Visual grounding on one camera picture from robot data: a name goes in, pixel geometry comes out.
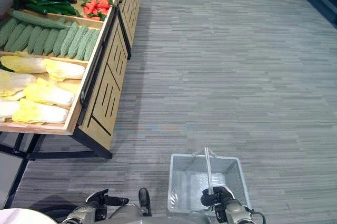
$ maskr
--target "white plastic basket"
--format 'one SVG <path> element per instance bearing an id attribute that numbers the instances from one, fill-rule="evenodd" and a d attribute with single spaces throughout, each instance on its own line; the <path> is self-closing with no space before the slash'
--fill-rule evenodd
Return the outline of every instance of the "white plastic basket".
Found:
<path id="1" fill-rule="evenodd" d="M 194 154 L 171 156 L 167 207 L 171 213 L 205 212 L 212 208 L 200 202 L 202 191 L 215 186 L 227 186 L 241 204 L 251 208 L 248 190 L 238 158 L 218 157 L 207 147 Z"/>

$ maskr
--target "basket handle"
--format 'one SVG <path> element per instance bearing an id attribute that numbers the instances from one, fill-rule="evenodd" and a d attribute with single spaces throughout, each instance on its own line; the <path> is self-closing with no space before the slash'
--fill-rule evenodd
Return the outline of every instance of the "basket handle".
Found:
<path id="1" fill-rule="evenodd" d="M 209 148 L 205 147 L 205 157 L 206 157 L 206 164 L 207 164 L 207 178 L 209 180 L 209 195 L 213 194 L 213 183 L 212 183 L 212 170 L 211 170 L 211 160 L 210 160 L 210 153 Z"/>

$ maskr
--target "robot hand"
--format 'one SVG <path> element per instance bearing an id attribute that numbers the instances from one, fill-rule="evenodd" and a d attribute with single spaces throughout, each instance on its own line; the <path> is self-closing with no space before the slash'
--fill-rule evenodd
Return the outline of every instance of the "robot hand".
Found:
<path id="1" fill-rule="evenodd" d="M 219 223 L 228 224 L 256 224 L 252 220 L 252 215 L 261 215 L 263 224 L 266 224 L 264 215 L 255 212 L 234 198 L 232 191 L 227 187 L 213 187 L 213 194 L 209 195 L 209 190 L 203 190 L 201 204 L 209 207 L 213 206 L 216 219 Z"/>

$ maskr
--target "gray carpet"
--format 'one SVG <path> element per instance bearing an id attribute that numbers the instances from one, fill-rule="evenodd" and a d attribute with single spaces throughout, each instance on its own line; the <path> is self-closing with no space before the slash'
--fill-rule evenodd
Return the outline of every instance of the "gray carpet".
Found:
<path id="1" fill-rule="evenodd" d="M 141 0 L 112 160 L 29 163 L 13 207 L 109 188 L 166 213 L 170 156 L 238 157 L 269 223 L 337 223 L 337 31 L 304 0 Z M 42 151 L 82 149 L 53 137 Z"/>

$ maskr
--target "wooden crate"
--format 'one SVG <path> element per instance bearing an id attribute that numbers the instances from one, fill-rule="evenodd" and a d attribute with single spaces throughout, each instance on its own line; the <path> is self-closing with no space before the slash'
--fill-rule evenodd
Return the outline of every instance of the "wooden crate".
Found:
<path id="1" fill-rule="evenodd" d="M 28 12 L 32 15 L 39 15 L 40 16 L 40 14 L 37 14 L 37 13 L 33 13 L 33 12 L 30 12 L 30 11 L 26 11 L 26 12 Z M 112 13 L 112 8 L 110 8 L 107 18 L 110 16 L 111 13 Z M 100 34 L 99 34 L 98 39 L 96 41 L 96 44 L 94 46 L 91 58 L 88 62 L 69 59 L 67 56 L 65 58 L 58 58 L 58 57 L 52 57 L 52 56 L 46 56 L 46 55 L 44 55 L 44 56 L 33 55 L 34 57 L 44 57 L 44 58 L 49 58 L 49 59 L 52 59 L 52 60 L 59 60 L 59 61 L 84 65 L 86 70 L 84 72 L 82 80 L 69 80 L 69 82 L 75 81 L 76 83 L 79 84 L 78 92 L 75 95 L 75 99 L 74 99 L 74 102 L 73 102 L 72 106 L 68 110 L 68 117 L 67 117 L 64 124 L 48 124 L 48 123 L 45 123 L 43 125 L 21 124 L 21 123 L 14 123 L 11 120 L 9 120 L 9 121 L 6 120 L 6 122 L 0 122 L 0 131 L 19 132 L 19 133 L 43 133 L 43 134 L 71 135 L 71 134 L 73 134 L 74 129 L 76 127 L 78 116 L 79 116 L 79 114 L 81 112 L 81 109 L 82 109 L 82 105 L 80 103 L 81 89 L 82 89 L 83 84 L 85 82 L 85 79 L 88 75 L 88 69 L 92 66 L 93 57 L 94 57 L 93 55 L 98 50 L 99 43 L 101 43 L 103 30 L 105 28 L 107 28 L 106 27 L 107 22 L 92 21 L 92 20 L 87 20 L 85 18 L 63 16 L 63 15 L 58 15 L 58 14 L 49 14 L 49 15 L 46 15 L 45 17 L 50 18 L 50 19 L 54 19 L 54 20 L 57 20 L 61 17 L 65 17 L 67 21 L 77 22 L 79 26 L 87 25 L 89 28 L 95 28 L 95 29 L 100 30 Z"/>
<path id="2" fill-rule="evenodd" d="M 127 62 L 121 24 L 116 18 L 93 93 L 79 129 L 109 149 Z"/>

